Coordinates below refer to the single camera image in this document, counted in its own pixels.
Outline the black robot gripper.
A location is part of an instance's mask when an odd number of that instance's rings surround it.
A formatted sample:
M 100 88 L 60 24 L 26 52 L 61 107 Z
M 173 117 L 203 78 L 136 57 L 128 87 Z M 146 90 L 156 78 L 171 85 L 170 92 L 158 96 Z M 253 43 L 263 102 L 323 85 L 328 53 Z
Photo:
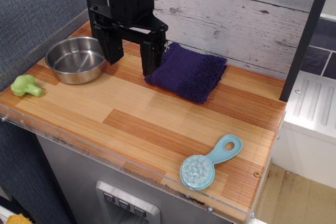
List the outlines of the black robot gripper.
M 161 65 L 168 26 L 154 16 L 155 1 L 158 0 L 107 0 L 105 5 L 92 5 L 94 30 L 110 65 L 124 56 L 123 39 L 140 44 L 145 77 Z

